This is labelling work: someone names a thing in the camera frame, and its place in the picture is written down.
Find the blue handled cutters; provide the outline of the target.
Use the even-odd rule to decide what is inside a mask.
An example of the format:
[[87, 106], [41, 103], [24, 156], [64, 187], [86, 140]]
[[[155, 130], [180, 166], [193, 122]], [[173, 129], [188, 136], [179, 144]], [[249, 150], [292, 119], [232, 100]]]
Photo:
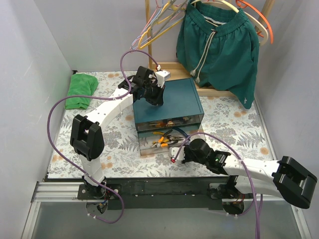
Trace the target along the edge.
[[190, 140], [190, 136], [181, 128], [176, 127], [176, 131], [178, 131], [185, 139]]

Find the yellow handled pliers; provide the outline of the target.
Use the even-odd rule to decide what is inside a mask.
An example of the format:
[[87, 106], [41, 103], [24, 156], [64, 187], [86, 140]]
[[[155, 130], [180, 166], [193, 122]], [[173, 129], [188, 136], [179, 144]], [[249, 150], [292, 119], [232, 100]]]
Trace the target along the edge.
[[160, 139], [158, 140], [158, 142], [169, 142], [169, 141], [175, 141], [175, 140], [181, 140], [184, 139], [183, 136], [176, 136], [176, 135], [172, 135], [172, 129], [166, 131], [166, 132], [162, 132], [162, 131], [154, 131], [153, 134], [154, 135], [160, 135]]

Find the orange handled cutters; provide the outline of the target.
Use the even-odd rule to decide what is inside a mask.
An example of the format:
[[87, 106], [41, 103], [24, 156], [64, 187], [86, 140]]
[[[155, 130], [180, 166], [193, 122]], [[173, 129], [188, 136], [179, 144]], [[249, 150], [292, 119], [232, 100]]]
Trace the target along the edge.
[[171, 145], [177, 144], [178, 142], [179, 142], [178, 140], [174, 140], [174, 141], [164, 140], [162, 142], [154, 142], [151, 148], [169, 147]]

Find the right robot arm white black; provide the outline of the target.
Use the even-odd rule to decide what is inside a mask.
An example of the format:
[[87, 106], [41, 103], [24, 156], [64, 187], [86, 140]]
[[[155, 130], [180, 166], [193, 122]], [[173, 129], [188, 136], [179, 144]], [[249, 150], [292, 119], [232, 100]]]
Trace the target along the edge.
[[310, 207], [317, 177], [289, 156], [281, 160], [238, 159], [234, 154], [213, 150], [203, 139], [170, 150], [172, 161], [195, 162], [214, 174], [228, 175], [219, 194], [237, 198], [241, 194], [264, 194], [284, 199], [301, 209]]

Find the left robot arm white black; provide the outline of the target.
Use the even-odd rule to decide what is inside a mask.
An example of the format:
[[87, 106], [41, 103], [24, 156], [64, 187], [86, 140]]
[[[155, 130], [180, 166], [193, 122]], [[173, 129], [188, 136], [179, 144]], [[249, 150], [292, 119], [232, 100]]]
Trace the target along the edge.
[[153, 106], [163, 105], [165, 82], [170, 72], [157, 68], [156, 71], [140, 66], [136, 74], [122, 81], [105, 101], [85, 116], [73, 119], [70, 144], [78, 154], [85, 171], [85, 190], [95, 199], [106, 195], [106, 178], [102, 172], [100, 155], [105, 143], [103, 131], [106, 126], [125, 108], [135, 101], [145, 99]]

